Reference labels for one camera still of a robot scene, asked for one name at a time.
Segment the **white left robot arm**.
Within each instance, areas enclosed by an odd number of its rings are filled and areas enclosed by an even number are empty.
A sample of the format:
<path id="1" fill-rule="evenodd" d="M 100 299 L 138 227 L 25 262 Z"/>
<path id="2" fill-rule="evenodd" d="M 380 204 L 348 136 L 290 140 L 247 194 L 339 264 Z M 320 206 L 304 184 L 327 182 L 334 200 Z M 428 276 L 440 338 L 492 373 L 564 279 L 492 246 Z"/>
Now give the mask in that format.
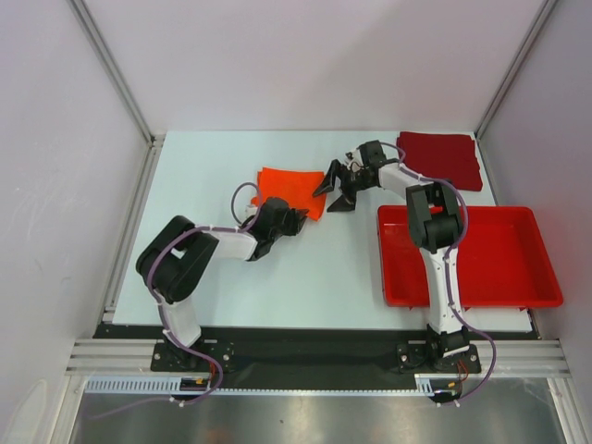
<path id="1" fill-rule="evenodd" d="M 204 358 L 198 343 L 202 328 L 191 302 L 209 264 L 217 259 L 262 259 L 278 240 L 298 235 L 308 213 L 271 197 L 235 228 L 197 226 L 185 216 L 166 224 L 140 254 L 135 268 L 154 299 L 174 363 L 184 370 L 213 363 Z"/>

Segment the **orange t shirt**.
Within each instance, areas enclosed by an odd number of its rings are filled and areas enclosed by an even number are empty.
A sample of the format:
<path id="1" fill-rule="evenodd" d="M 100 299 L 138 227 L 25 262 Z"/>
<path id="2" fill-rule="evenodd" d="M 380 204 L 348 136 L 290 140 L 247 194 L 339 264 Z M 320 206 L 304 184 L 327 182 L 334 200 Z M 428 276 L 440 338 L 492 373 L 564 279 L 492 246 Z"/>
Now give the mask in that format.
<path id="1" fill-rule="evenodd" d="M 278 197 L 291 208 L 306 210 L 307 217 L 318 222 L 325 211 L 326 196 L 314 197 L 325 174 L 322 171 L 293 171 L 263 167 L 257 173 L 257 185 L 265 201 Z"/>

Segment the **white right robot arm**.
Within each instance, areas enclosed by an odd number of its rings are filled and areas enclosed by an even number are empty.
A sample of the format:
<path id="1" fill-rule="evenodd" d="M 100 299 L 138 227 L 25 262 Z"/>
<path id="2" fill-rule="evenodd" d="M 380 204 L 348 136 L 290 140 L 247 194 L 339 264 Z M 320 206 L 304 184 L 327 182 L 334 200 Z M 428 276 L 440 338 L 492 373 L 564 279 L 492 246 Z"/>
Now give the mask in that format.
<path id="1" fill-rule="evenodd" d="M 458 250 L 467 233 L 468 211 L 458 190 L 445 179 L 410 169 L 406 153 L 393 143 L 370 141 L 334 159 L 313 192 L 318 197 L 339 189 L 328 212 L 351 212 L 357 194 L 371 188 L 392 191 L 405 200 L 407 227 L 425 266 L 429 295 L 425 361 L 448 371 L 470 347 L 461 315 Z"/>

